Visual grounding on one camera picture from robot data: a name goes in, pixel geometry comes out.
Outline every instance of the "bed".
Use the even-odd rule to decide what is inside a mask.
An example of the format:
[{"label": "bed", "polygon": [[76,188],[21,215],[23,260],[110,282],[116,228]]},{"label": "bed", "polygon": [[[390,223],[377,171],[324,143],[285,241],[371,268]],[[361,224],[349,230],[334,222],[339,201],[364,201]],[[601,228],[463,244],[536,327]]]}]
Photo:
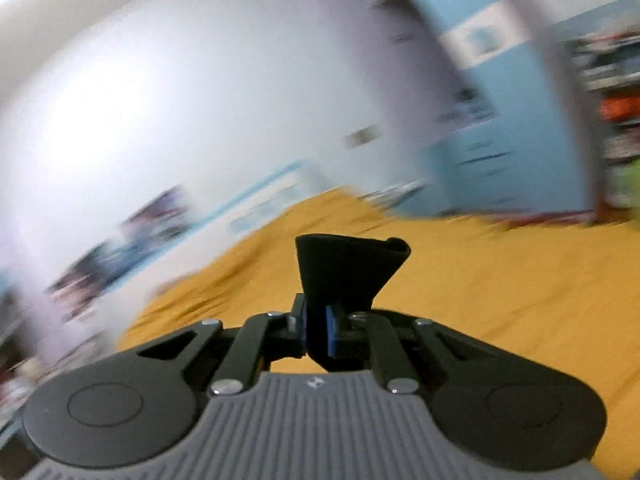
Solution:
[{"label": "bed", "polygon": [[[200,319],[238,326],[259,312],[289,310],[302,290],[294,238],[311,232],[404,238],[412,255],[374,306],[433,318],[582,379],[609,417],[594,464],[612,480],[640,468],[640,232],[631,222],[509,228],[481,218],[401,219],[331,190],[155,298],[119,347]],[[272,369],[319,367],[304,358]]]}]

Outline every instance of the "ceiling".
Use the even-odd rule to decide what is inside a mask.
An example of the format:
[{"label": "ceiling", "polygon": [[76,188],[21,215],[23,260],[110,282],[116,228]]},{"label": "ceiling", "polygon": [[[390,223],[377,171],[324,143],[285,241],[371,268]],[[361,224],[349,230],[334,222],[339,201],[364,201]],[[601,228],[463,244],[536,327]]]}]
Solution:
[{"label": "ceiling", "polygon": [[0,108],[84,28],[131,0],[0,0]]}]

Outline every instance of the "wall switch plate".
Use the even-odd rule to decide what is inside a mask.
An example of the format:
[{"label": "wall switch plate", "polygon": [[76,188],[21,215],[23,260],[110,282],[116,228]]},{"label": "wall switch plate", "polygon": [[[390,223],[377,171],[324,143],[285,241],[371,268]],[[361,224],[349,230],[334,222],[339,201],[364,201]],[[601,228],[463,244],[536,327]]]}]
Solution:
[{"label": "wall switch plate", "polygon": [[375,126],[367,126],[357,132],[353,132],[344,137],[344,142],[349,149],[357,148],[363,144],[367,144],[372,140],[376,140],[380,136],[380,132]]}]

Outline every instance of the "mattress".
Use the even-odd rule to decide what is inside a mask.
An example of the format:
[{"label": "mattress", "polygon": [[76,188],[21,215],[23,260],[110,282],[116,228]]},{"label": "mattress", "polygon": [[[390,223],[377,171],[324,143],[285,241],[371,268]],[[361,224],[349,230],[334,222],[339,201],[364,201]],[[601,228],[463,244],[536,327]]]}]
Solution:
[{"label": "mattress", "polygon": [[[121,349],[216,317],[289,310],[302,290],[294,239],[313,232],[404,238],[412,255],[374,306],[429,317],[572,374],[603,398],[594,464],[640,468],[640,232],[632,222],[509,228],[480,218],[399,219],[332,190],[305,200],[149,304]],[[308,358],[272,370],[314,373]]]}]

